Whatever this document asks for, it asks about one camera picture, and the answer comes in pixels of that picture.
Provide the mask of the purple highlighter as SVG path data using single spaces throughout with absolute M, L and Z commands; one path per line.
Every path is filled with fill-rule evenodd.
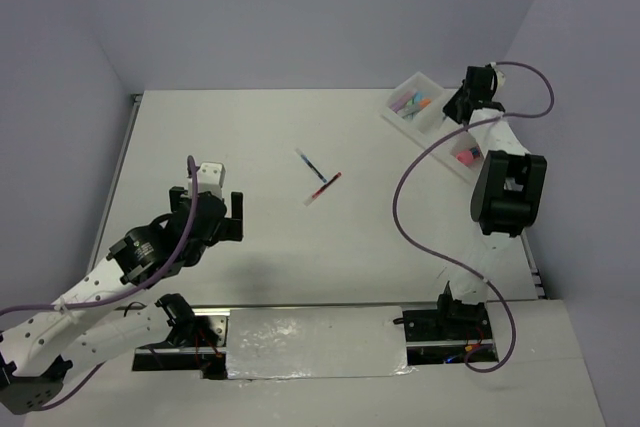
M 390 109 L 394 113 L 399 113 L 405 107 L 411 106 L 414 102 L 414 94 L 407 92 L 401 98 L 399 98 L 394 104 L 390 106 Z

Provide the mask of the red pen refill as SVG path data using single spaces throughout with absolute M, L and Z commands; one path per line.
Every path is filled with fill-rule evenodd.
M 338 179 L 342 177 L 342 172 L 337 172 L 330 180 L 328 180 L 322 187 L 320 187 L 317 191 L 311 194 L 303 204 L 305 206 L 311 205 L 315 200 L 317 200 L 329 187 L 331 187 Z

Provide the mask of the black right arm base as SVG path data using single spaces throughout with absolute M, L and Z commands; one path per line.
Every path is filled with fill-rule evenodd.
M 435 307 L 404 309 L 393 324 L 404 329 L 410 366 L 497 362 L 493 333 L 483 303 L 455 300 L 449 286 Z

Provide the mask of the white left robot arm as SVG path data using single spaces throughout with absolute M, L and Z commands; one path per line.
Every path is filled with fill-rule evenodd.
M 244 196 L 224 201 L 202 192 L 196 201 L 186 189 L 169 191 L 170 212 L 129 230 L 76 286 L 1 334 L 1 403 L 14 415 L 55 407 L 65 382 L 138 347 L 205 346 L 217 349 L 224 328 L 193 308 L 180 294 L 164 294 L 112 322 L 107 316 L 126 293 L 130 304 L 138 287 L 155 285 L 153 275 L 176 276 L 196 265 L 219 242 L 240 242 Z

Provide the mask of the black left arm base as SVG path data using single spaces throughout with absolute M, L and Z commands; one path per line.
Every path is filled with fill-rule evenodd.
M 134 372 L 193 371 L 208 380 L 226 380 L 226 338 L 229 315 L 196 313 L 180 294 L 166 294 L 154 303 L 169 329 L 160 341 L 135 350 Z

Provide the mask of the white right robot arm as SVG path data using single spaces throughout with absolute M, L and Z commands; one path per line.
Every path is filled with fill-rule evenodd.
M 487 300 L 494 261 L 523 230 L 533 225 L 547 171 L 547 161 L 529 152 L 517 139 L 501 103 L 493 100 L 498 73 L 491 65 L 470 66 L 461 87 L 443 108 L 470 135 L 483 160 L 470 201 L 471 220 L 478 231 L 472 255 L 448 282 L 454 301 L 475 307 Z

